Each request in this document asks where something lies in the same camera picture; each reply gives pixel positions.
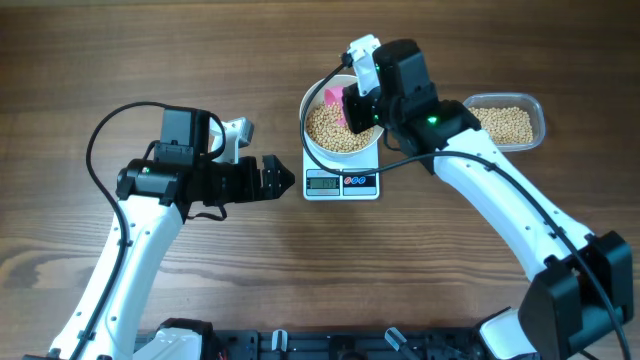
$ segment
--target wood grain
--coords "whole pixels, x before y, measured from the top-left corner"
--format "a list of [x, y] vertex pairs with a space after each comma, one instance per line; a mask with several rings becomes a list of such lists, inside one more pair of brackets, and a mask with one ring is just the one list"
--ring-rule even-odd
[[[155, 100], [246, 116], [256, 131], [244, 154], [276, 154], [300, 181], [302, 95], [370, 32], [416, 39], [442, 98], [535, 96], [547, 137], [510, 160], [639, 258], [638, 10], [595, 0], [0, 9], [0, 358], [44, 353], [100, 254], [112, 213], [84, 151], [105, 114]], [[131, 110], [100, 134], [94, 163], [110, 190], [159, 136], [160, 115]], [[185, 226], [141, 328], [170, 316], [220, 329], [472, 325], [518, 306], [527, 289], [484, 219], [415, 164], [384, 174], [375, 202], [311, 203], [298, 183], [278, 201], [228, 211], [223, 223]], [[637, 270], [634, 279], [637, 292]], [[640, 325], [626, 331], [640, 356]], [[612, 336], [592, 350], [619, 357]]]

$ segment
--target white bracket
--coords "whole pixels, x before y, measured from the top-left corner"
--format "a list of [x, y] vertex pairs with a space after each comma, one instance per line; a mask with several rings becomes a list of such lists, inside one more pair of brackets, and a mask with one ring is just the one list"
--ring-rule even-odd
[[509, 309], [480, 325], [480, 335], [496, 359], [513, 359], [536, 352], [522, 331], [518, 309]]
[[[238, 150], [251, 144], [253, 124], [247, 118], [241, 117], [235, 120], [223, 121], [222, 126], [224, 126], [227, 138], [226, 146], [222, 155], [214, 161], [237, 164]], [[215, 137], [213, 144], [211, 144], [211, 151], [214, 151], [222, 145], [222, 131], [213, 119], [209, 119], [209, 134]]]
[[360, 96], [366, 96], [371, 90], [380, 86], [376, 64], [373, 62], [373, 52], [380, 47], [380, 40], [369, 34], [352, 42], [347, 53], [353, 59], [353, 70], [358, 78]]
[[133, 354], [133, 360], [200, 359], [202, 335], [188, 329], [158, 330], [150, 343]]

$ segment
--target white bowl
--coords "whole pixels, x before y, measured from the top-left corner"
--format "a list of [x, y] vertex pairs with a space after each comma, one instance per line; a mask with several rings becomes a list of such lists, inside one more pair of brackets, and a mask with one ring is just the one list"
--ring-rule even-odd
[[[311, 96], [311, 92], [313, 91], [313, 89], [315, 89], [318, 85], [320, 85], [320, 83], [322, 82], [322, 80], [319, 80], [317, 83], [313, 84], [313, 86], [311, 88], [309, 88], [309, 90], [307, 90], [307, 93], [304, 94], [304, 97], [302, 98], [302, 102], [300, 103], [300, 111], [298, 112], [298, 117], [302, 117], [302, 109], [304, 107], [304, 104], [307, 102], [307, 99], [309, 98], [309, 96]], [[354, 84], [356, 82], [356, 77], [353, 75], [336, 75], [334, 76], [331, 80], [329, 80], [329, 82], [322, 88], [320, 89], [320, 91], [318, 91], [318, 94], [316, 94], [316, 97], [313, 98], [313, 100], [311, 101], [311, 104], [309, 105], [309, 109], [307, 110], [307, 117], [309, 116], [309, 114], [311, 114], [311, 112], [313, 111], [313, 109], [315, 109], [316, 107], [318, 107], [322, 102], [324, 102], [324, 89], [325, 88], [330, 88], [332, 86], [344, 86], [347, 87], [351, 84]], [[307, 129], [304, 129], [304, 136], [307, 140], [307, 144], [309, 145], [309, 148], [313, 148], [314, 150], [317, 151], [317, 153], [320, 153], [322, 156], [331, 159], [331, 158], [348, 158], [348, 157], [352, 157], [354, 155], [359, 154], [360, 152], [364, 151], [365, 149], [367, 149], [368, 147], [370, 147], [371, 145], [373, 145], [374, 143], [376, 143], [378, 141], [378, 139], [380, 138], [380, 135], [382, 135], [382, 132], [384, 131], [384, 129], [378, 125], [373, 127], [373, 134], [371, 134], [371, 138], [369, 139], [369, 143], [367, 144], [367, 146], [363, 147], [362, 149], [358, 150], [358, 151], [352, 151], [352, 152], [348, 152], [348, 153], [341, 153], [341, 152], [337, 152], [337, 151], [331, 151], [331, 150], [327, 150], [325, 148], [323, 148], [322, 146], [316, 144], [315, 141], [313, 141], [311, 139], [311, 137], [309, 136], [309, 134], [307, 134]]]

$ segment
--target scale display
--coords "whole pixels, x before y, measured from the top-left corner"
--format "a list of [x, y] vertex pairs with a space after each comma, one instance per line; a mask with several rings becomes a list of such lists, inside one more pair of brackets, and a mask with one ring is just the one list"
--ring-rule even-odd
[[306, 171], [305, 194], [311, 196], [340, 196], [348, 198], [376, 196], [378, 178], [367, 176], [339, 176], [320, 169]]
[[337, 189], [337, 178], [311, 178], [309, 179], [309, 189]]

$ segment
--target transparent container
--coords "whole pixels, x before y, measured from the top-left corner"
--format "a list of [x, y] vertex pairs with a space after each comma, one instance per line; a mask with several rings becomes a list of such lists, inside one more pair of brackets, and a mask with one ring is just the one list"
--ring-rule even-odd
[[487, 93], [473, 95], [464, 101], [464, 106], [475, 108], [506, 108], [518, 107], [529, 114], [533, 141], [526, 144], [500, 144], [496, 145], [502, 152], [522, 151], [533, 149], [542, 143], [547, 132], [544, 124], [542, 106], [533, 96], [520, 93]]

